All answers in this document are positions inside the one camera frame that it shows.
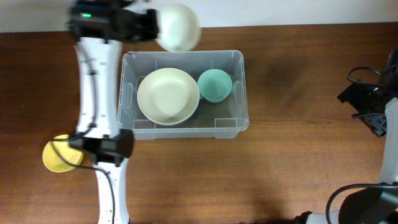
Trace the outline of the white small bowl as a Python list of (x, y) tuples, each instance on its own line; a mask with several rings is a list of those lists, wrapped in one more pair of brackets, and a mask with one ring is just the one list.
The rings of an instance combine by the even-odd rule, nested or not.
[(166, 51), (181, 53), (193, 50), (200, 41), (201, 27), (195, 13), (183, 4), (161, 9), (157, 16), (159, 33), (156, 42)]

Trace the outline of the large cream bowl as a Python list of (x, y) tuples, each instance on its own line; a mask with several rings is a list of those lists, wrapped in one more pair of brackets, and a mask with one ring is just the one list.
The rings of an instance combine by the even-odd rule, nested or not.
[(196, 81), (177, 68), (161, 68), (148, 74), (137, 91), (137, 104), (152, 122), (175, 126), (189, 119), (198, 108)]

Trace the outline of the mint green small bowl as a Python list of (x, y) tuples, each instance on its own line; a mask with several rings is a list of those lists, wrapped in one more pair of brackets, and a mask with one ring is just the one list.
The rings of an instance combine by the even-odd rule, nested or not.
[(225, 71), (210, 69), (200, 75), (198, 88), (205, 100), (211, 103), (219, 103), (231, 93), (233, 81)]

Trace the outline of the yellow small bowl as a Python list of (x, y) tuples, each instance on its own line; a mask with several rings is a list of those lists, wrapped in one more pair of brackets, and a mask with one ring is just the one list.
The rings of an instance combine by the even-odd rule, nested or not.
[(80, 165), (83, 160), (83, 153), (79, 150), (73, 149), (67, 142), (60, 141), (49, 141), (43, 150), (42, 160), (44, 166), (52, 172), (68, 172), (75, 167), (65, 163), (58, 154), (54, 151), (53, 147), (59, 152), (59, 154), (73, 165)]

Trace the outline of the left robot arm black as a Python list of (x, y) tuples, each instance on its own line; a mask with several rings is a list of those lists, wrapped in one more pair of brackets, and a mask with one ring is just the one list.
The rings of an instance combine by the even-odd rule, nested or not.
[(152, 41), (159, 32), (155, 9), (131, 10), (134, 1), (76, 1), (69, 31), (80, 76), (80, 114), (69, 146), (90, 155), (99, 196), (99, 223), (129, 223), (127, 163), (133, 132), (119, 127), (117, 82), (123, 44)]

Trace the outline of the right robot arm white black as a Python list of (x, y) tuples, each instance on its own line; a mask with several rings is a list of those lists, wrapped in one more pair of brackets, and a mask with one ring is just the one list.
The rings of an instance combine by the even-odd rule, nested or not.
[(386, 139), (381, 171), (376, 184), (351, 184), (334, 191), (324, 213), (304, 212), (294, 223), (397, 223), (397, 51), (387, 59), (376, 84), (347, 79), (351, 85), (338, 95), (349, 103), (375, 135)]

